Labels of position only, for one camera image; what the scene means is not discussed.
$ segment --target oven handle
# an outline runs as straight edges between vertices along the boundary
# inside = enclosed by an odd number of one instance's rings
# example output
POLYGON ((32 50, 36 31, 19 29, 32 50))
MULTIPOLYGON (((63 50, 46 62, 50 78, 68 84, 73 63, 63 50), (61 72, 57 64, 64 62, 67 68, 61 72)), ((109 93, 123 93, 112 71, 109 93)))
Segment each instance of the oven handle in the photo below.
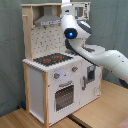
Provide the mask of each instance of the oven handle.
POLYGON ((85 76, 83 76, 83 80, 84 80, 84 86, 82 86, 82 90, 85 90, 86 88, 86 77, 85 76))
POLYGON ((68 81, 66 84, 60 84, 59 87, 66 87, 66 86, 70 85, 72 82, 73 82, 73 81, 70 80, 70 81, 68 81))

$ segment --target wooden table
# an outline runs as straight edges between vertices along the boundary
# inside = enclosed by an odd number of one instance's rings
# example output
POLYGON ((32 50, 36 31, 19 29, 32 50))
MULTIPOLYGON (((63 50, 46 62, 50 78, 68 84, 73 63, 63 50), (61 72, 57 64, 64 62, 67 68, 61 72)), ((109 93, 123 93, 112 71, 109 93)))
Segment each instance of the wooden table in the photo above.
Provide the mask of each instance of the wooden table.
POLYGON ((100 98, 71 115, 87 128, 115 128, 128 118, 128 90, 102 80, 100 98))
MULTIPOLYGON (((0 118, 0 128, 44 128, 37 119, 23 109, 0 118)), ((81 128, 69 118, 64 118, 50 128, 81 128)))

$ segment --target stove top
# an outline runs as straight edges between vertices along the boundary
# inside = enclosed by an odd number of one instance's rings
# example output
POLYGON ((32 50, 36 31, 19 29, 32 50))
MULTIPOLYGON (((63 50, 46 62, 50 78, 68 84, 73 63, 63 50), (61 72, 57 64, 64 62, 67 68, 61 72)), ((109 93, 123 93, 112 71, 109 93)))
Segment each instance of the stove top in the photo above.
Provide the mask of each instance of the stove top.
POLYGON ((45 65, 45 66, 50 66, 50 65, 54 65, 56 63, 64 62, 64 61, 69 60, 69 59, 73 59, 73 57, 63 55, 61 53, 54 53, 51 55, 36 58, 33 61, 37 62, 39 64, 42 64, 42 65, 45 65))

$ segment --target cabinet door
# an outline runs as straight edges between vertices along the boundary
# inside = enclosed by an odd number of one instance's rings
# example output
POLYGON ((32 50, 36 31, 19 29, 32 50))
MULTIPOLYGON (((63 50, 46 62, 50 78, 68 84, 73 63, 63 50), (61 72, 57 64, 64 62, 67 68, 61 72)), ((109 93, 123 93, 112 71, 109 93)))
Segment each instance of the cabinet door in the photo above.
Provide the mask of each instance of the cabinet door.
POLYGON ((99 96, 101 67, 82 62, 80 106, 84 106, 99 96))

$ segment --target pegboard backsplash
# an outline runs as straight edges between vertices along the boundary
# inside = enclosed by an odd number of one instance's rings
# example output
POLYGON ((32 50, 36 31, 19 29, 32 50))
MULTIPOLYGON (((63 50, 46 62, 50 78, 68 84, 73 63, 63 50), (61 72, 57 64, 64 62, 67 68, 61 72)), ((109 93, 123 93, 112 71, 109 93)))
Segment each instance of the pegboard backsplash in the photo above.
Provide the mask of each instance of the pegboard backsplash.
POLYGON ((66 50, 60 25, 35 27, 31 31, 33 58, 66 50))

